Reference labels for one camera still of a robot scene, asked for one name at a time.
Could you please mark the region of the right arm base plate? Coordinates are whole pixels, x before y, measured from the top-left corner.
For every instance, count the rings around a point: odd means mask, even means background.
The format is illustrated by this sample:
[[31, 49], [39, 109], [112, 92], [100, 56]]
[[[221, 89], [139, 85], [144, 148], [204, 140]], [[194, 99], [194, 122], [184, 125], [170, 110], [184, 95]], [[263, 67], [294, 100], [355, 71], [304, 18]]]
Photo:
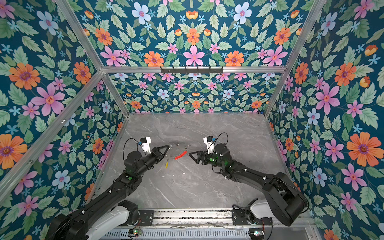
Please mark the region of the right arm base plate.
[[250, 211], [232, 209], [232, 221], [234, 226], [272, 226], [272, 218], [257, 218]]

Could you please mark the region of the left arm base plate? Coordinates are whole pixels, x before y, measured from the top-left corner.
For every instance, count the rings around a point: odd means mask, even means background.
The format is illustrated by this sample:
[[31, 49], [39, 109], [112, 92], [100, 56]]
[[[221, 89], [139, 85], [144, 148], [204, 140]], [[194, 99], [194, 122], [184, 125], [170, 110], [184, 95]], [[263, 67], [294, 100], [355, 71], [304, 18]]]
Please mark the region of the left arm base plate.
[[133, 213], [133, 226], [152, 226], [155, 211], [153, 210], [138, 210]]

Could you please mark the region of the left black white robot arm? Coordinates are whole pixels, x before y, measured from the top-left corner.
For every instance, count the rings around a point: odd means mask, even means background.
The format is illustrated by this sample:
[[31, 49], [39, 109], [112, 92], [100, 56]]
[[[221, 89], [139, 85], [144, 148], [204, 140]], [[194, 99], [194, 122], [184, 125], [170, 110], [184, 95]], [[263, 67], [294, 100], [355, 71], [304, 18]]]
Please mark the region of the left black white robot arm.
[[102, 194], [71, 214], [55, 217], [50, 223], [47, 240], [98, 240], [115, 227], [139, 219], [137, 204], [127, 201], [141, 184], [144, 173], [163, 160], [169, 145], [154, 147], [143, 156], [139, 151], [128, 154], [126, 169]]

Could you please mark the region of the metal keyring with red handle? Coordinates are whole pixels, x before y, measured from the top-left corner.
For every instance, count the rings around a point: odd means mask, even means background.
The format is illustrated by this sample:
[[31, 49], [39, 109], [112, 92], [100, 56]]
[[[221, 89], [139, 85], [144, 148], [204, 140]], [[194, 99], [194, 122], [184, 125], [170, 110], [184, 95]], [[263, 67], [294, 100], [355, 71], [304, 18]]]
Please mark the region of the metal keyring with red handle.
[[188, 153], [189, 145], [177, 145], [170, 149], [170, 159], [178, 160]]

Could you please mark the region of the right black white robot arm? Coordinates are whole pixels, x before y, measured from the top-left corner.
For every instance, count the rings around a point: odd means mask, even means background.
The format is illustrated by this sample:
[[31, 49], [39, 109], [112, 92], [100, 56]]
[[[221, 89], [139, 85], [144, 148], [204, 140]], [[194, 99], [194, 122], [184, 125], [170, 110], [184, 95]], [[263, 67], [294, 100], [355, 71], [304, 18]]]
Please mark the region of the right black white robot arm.
[[291, 226], [309, 208], [304, 194], [286, 174], [267, 174], [253, 170], [236, 161], [226, 144], [218, 144], [212, 150], [192, 152], [189, 156], [196, 164], [219, 167], [220, 174], [227, 180], [246, 184], [263, 193], [269, 212], [285, 226]]

